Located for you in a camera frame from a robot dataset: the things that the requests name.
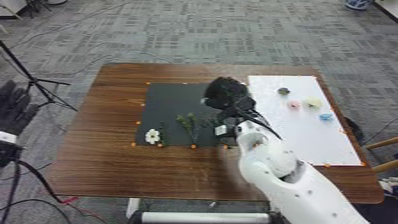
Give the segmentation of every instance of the black glove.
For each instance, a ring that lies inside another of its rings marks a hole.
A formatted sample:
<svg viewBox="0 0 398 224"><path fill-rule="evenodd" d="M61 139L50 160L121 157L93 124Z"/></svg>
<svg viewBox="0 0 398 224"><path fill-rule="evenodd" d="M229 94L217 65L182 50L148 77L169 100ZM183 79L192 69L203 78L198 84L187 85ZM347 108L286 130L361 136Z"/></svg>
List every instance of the black glove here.
<svg viewBox="0 0 398 224"><path fill-rule="evenodd" d="M22 147L14 144L16 138L34 119L39 106L30 104L30 95L16 83L9 81L0 88L0 167L20 156Z"/></svg>

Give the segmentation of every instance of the chair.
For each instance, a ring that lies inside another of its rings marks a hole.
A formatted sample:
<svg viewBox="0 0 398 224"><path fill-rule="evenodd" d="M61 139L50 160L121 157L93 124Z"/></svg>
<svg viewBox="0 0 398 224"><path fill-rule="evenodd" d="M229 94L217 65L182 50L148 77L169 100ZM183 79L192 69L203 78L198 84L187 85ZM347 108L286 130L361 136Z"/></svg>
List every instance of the chair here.
<svg viewBox="0 0 398 224"><path fill-rule="evenodd" d="M373 150L375 148L381 148L382 146L393 145L395 143L398 143L398 137L391 138L389 140L377 142L375 144L366 146L368 150ZM398 159L393 160L391 162L381 164L379 166L375 166L372 169L377 173L391 170L398 168Z"/></svg>

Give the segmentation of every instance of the cable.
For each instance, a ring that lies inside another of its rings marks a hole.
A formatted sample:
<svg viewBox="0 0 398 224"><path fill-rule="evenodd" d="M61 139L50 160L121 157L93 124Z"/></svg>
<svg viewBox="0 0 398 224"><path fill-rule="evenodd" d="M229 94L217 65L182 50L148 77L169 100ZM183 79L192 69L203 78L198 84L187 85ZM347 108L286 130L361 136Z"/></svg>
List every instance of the cable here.
<svg viewBox="0 0 398 224"><path fill-rule="evenodd" d="M365 141L363 145L365 146L368 144L368 142L373 140L373 138L379 136L379 134L382 134L382 131L386 130L386 128L389 127L389 125L395 123L395 121L398 120L398 117L389 121L389 123L386 124L386 126L382 127L381 131L375 133L375 135L370 137L370 139Z"/></svg>
<svg viewBox="0 0 398 224"><path fill-rule="evenodd" d="M20 163L18 163L18 158L14 160L14 180L13 180L13 186L11 186L11 191L9 191L9 199L7 199L7 206L6 206L6 212L4 212L4 217L2 217L2 224L6 224L7 222L7 218L9 218L9 212L11 212L11 206L13 206L13 201L14 201L14 195L16 195L16 188L18 188L18 184L20 184L20 177L22 177L22 167L20 167Z"/></svg>
<svg viewBox="0 0 398 224"><path fill-rule="evenodd" d="M43 165L39 168L36 168L36 170L38 170L38 171L43 170L50 165L52 165L52 163L48 163L48 164ZM7 177L7 178L0 179L0 181L11 180L13 178L14 178L14 177Z"/></svg>
<svg viewBox="0 0 398 224"><path fill-rule="evenodd" d="M78 213L80 213L80 215L82 215L84 217L93 217L93 218L96 218L96 219L102 221L102 223L107 224L107 221L103 220L103 218L100 217L100 215L94 214L94 212L91 212L91 211L86 210L86 209L80 209L73 204L66 204L66 205L78 211Z"/></svg>
<svg viewBox="0 0 398 224"><path fill-rule="evenodd" d="M281 138L277 132L274 131L272 127L270 127L270 126L269 126L269 125L267 125L267 124L265 124L254 117L251 117L251 116L247 115L245 111L240 109L240 107L237 106L237 104L235 104L235 110L237 110L240 116L242 116L251 122L254 122L258 125L261 125L261 126L267 128L267 130L272 132L272 134L277 136L277 138L283 140L283 138Z"/></svg>
<svg viewBox="0 0 398 224"><path fill-rule="evenodd" d="M105 13L109 10L116 9L118 7L125 6L125 5L130 4L132 2L134 2L134 1L125 2L123 4L119 4L119 5L116 5L116 6L112 6L112 7L105 8L105 9L100 9L91 15L87 15L80 20L77 20L75 22L71 22L70 24L66 24L61 28L50 30L50 31L45 32L45 33L36 34L36 35L29 38L27 41L22 41L20 43L16 43L16 45L11 47L11 49L13 49L16 46L20 46L22 44L25 44L36 37L39 37L39 36L43 36L43 35L46 35L46 34L57 32L57 31L62 31L62 30L73 28L73 27L80 24L80 22L82 22L86 19L89 19L93 16L100 15L100 14Z"/></svg>
<svg viewBox="0 0 398 224"><path fill-rule="evenodd" d="M4 56L4 53L0 52L2 58L6 60L6 62L9 63L11 67L14 68L14 70L18 71L18 73L27 77L25 73L20 71L20 69L16 68L14 64L11 63L9 59Z"/></svg>
<svg viewBox="0 0 398 224"><path fill-rule="evenodd" d="M41 199L34 199L34 198L32 198L32 199L25 199L25 200L14 202L11 205L7 205L7 206L0 209L0 211L4 211L4 210L6 210L7 208L11 208L14 205L18 205L18 204L22 204L22 203L25 203L25 202L32 202L32 201L36 201L36 202L43 202L45 204L48 204L48 205L57 209L57 211L59 211L59 213L61 213L61 215L62 215L62 217L64 217L64 219L66 219L68 224L73 224L73 223L71 223L71 220L70 220L70 218L68 218L68 215L66 215L66 213L62 212L62 210L59 209L57 205L52 204L48 201L45 201L45 200L41 200Z"/></svg>
<svg viewBox="0 0 398 224"><path fill-rule="evenodd" d="M41 184L43 184L43 186L46 188L50 196L54 197L55 201L62 204L64 202L62 202L62 200L59 199L57 195L54 193L54 189L50 187L50 184L46 182L46 179L45 179L39 171L36 170L36 168L30 166L30 164L25 161L18 160L16 162L18 162L20 165L23 165L27 167L29 171L34 173L34 175L36 175L36 177L38 177L38 179L41 181Z"/></svg>

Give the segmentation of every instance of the small object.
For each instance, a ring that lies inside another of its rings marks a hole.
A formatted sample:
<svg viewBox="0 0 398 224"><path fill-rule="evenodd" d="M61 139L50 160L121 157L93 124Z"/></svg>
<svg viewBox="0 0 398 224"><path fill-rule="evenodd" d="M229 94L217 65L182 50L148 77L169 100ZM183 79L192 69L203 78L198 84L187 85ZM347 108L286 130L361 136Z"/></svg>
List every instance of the small object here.
<svg viewBox="0 0 398 224"><path fill-rule="evenodd" d="M311 108L322 108L322 101L318 98L315 97L309 97L306 100L304 100L304 103L308 104L308 106Z"/></svg>
<svg viewBox="0 0 398 224"><path fill-rule="evenodd" d="M213 201L212 203L210 203L210 208L213 208L217 206L217 201Z"/></svg>
<svg viewBox="0 0 398 224"><path fill-rule="evenodd" d="M215 135L221 136L228 133L228 126L221 125L219 127L215 127Z"/></svg>
<svg viewBox="0 0 398 224"><path fill-rule="evenodd" d="M288 102L288 107L290 107L292 109L299 109L299 108L301 108L301 103L299 103L299 101L290 101L290 102Z"/></svg>
<svg viewBox="0 0 398 224"><path fill-rule="evenodd" d="M146 142L155 145L157 141L160 140L160 132L151 129L146 133Z"/></svg>
<svg viewBox="0 0 398 224"><path fill-rule="evenodd" d="M288 88L281 88L277 90L277 92L279 92L281 95L288 95L290 94L290 89Z"/></svg>
<svg viewBox="0 0 398 224"><path fill-rule="evenodd" d="M333 120L333 114L322 114L320 115L320 120L322 121L331 121Z"/></svg>

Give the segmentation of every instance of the gray carpet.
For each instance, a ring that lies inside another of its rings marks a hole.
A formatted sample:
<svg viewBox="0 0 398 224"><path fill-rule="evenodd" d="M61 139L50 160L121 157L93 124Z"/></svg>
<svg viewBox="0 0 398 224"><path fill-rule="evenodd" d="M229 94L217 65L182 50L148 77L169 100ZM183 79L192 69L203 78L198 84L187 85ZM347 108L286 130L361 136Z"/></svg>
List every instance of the gray carpet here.
<svg viewBox="0 0 398 224"><path fill-rule="evenodd" d="M11 34L0 38L41 78L71 83L57 92L78 107L103 64L313 65L322 71L345 115L366 136L398 117L398 26L372 7L354 12L343 0L71 0L23 21L0 21ZM2 83L27 80L0 59ZM34 92L36 101L43 100ZM22 136L23 159L50 163L75 112L48 106ZM377 140L398 135L398 122ZM395 147L368 154L372 165L393 159ZM11 167L2 171L2 178ZM2 205L11 182L0 182ZM16 200L45 198L32 175L22 178ZM80 198L77 205L125 223L126 199ZM208 202L148 200L151 211L206 211ZM226 203L222 211L263 211L260 203ZM100 223L70 209L73 223ZM52 207L14 207L9 223L66 223Z"/></svg>

